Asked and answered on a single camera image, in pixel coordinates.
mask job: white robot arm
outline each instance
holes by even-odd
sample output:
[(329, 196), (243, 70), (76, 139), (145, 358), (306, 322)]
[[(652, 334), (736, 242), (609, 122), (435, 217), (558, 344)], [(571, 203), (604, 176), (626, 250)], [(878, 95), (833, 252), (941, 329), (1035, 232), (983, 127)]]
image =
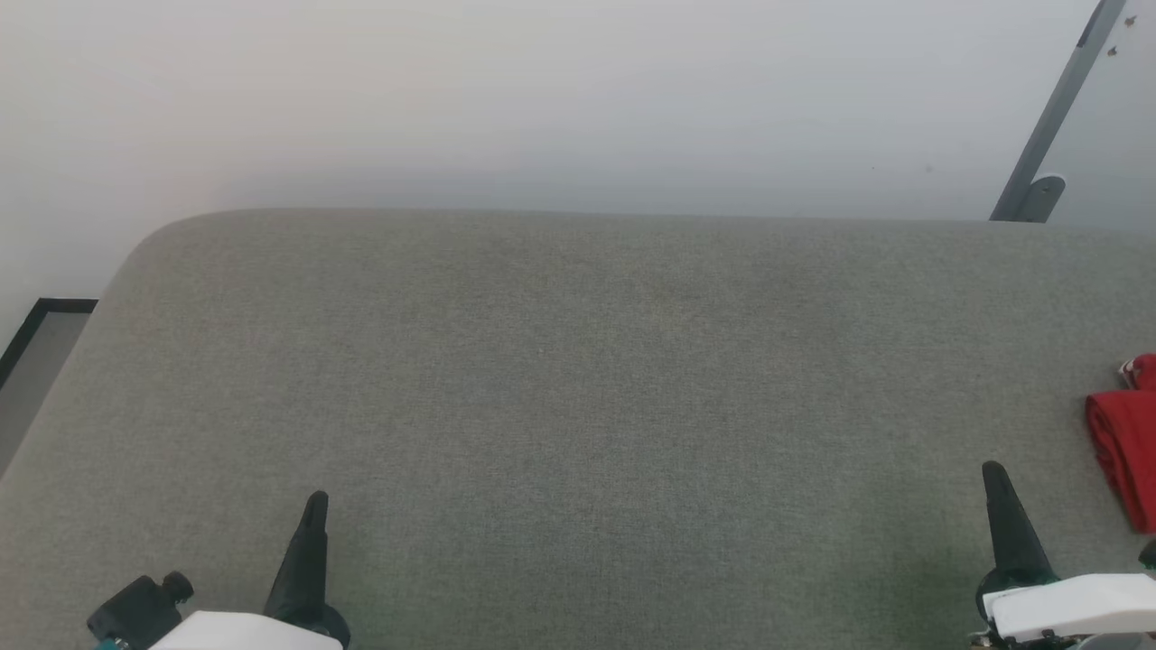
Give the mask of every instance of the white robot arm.
[[(1156, 630), (1156, 581), (1147, 574), (1090, 574), (1060, 579), (1002, 465), (984, 464), (995, 569), (976, 593), (988, 629), (972, 648), (1024, 650), (1140, 648)], [(1156, 545), (1141, 553), (1150, 564)], [(1134, 644), (1119, 635), (1131, 635)]]
[(141, 576), (88, 619), (97, 650), (344, 650), (349, 627), (325, 603), (329, 497), (313, 493), (289, 541), (262, 614), (195, 612), (177, 605), (193, 596), (179, 573), (160, 585)]

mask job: gray upholstered table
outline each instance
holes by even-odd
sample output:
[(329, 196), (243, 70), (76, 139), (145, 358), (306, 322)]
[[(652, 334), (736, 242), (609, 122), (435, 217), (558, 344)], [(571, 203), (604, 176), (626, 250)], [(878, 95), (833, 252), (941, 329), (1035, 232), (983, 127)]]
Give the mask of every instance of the gray upholstered table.
[(1081, 422), (1156, 242), (1040, 226), (250, 212), (125, 263), (0, 480), (0, 630), (179, 568), (258, 610), (305, 497), (357, 648), (962, 648), (980, 463), (1061, 574), (1142, 540)]

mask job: red fabric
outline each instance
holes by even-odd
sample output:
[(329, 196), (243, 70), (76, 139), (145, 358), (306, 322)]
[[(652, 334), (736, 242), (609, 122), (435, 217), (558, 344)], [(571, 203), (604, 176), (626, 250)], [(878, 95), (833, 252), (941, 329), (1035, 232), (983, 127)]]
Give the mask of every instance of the red fabric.
[(1132, 362), (1134, 391), (1088, 396), (1096, 460), (1120, 495), (1132, 525), (1156, 533), (1156, 354)]

